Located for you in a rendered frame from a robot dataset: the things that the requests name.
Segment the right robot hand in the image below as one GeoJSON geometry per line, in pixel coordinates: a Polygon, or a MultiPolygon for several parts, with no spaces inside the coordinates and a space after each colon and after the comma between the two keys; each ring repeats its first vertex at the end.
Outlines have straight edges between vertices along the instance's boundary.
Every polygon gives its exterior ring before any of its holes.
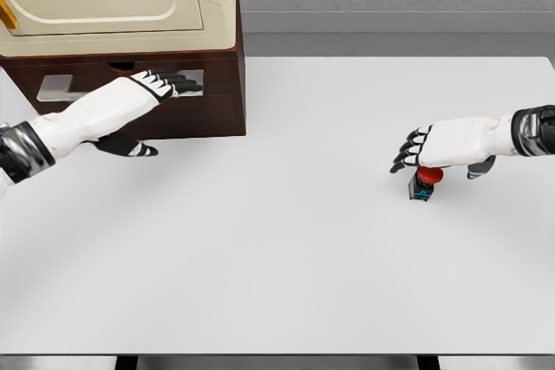
{"type": "Polygon", "coordinates": [[[468,179],[485,175],[496,161],[482,143],[486,128],[485,118],[444,120],[418,127],[407,136],[389,172],[397,173],[406,167],[466,166],[468,179]]]}

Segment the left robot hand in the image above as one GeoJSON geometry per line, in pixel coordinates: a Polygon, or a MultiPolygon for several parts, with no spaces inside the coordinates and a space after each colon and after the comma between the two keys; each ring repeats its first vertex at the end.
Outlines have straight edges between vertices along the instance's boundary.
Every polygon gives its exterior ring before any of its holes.
{"type": "Polygon", "coordinates": [[[158,154],[156,148],[122,133],[121,128],[171,98],[202,89],[182,74],[146,70],[97,88],[70,105],[66,113],[79,123],[83,139],[96,149],[129,158],[153,157],[158,154]]]}

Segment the red button black switch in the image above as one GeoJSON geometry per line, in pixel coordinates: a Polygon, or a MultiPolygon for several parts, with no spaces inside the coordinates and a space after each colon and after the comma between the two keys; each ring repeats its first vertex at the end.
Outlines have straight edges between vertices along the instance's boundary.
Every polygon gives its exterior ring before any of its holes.
{"type": "Polygon", "coordinates": [[[441,168],[418,166],[408,183],[409,198],[427,202],[434,192],[434,185],[441,182],[442,179],[443,170],[441,168]]]}

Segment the dark brown cabinet drawer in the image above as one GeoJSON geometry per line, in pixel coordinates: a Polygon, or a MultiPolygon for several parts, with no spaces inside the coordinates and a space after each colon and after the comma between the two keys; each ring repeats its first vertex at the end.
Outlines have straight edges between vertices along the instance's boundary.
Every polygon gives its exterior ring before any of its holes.
{"type": "Polygon", "coordinates": [[[237,52],[121,55],[59,55],[8,58],[0,67],[39,114],[60,112],[72,93],[87,93],[146,69],[201,73],[202,94],[171,99],[127,124],[139,139],[175,139],[245,134],[245,59],[237,52]]]}

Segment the cream and brown cabinet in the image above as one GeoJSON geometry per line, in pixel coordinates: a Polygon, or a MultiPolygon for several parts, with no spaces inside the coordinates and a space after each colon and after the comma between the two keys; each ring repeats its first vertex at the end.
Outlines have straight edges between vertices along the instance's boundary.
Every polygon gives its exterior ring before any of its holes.
{"type": "Polygon", "coordinates": [[[5,0],[0,55],[121,55],[229,51],[245,59],[239,0],[5,0]]]}

